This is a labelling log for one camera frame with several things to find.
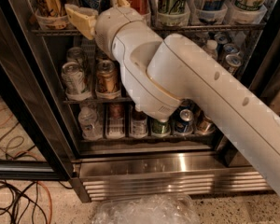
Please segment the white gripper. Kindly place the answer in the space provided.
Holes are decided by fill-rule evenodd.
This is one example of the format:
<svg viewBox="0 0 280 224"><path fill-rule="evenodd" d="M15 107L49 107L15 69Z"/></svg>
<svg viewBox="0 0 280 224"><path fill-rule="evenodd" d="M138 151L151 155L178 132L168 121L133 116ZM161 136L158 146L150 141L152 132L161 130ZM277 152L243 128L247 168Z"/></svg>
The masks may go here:
<svg viewBox="0 0 280 224"><path fill-rule="evenodd" d="M98 11L92 8L78 7L73 4L66 4L64 7L70 23L89 40L95 37L97 47L114 60L112 43L118 31L128 23L146 21L142 15L130 7L131 4L127 0L110 0L110 5L112 8L99 16Z"/></svg>

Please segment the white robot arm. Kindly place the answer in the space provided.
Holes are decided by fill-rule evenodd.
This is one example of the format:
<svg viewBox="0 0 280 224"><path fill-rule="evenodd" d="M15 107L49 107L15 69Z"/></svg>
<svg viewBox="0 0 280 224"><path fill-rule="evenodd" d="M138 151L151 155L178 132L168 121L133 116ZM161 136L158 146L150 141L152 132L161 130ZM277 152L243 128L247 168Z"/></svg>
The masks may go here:
<svg viewBox="0 0 280 224"><path fill-rule="evenodd" d="M125 0L104 12L68 4L69 21L112 60L138 110L168 119L194 101L280 197L280 117L183 35L161 38Z"/></svg>

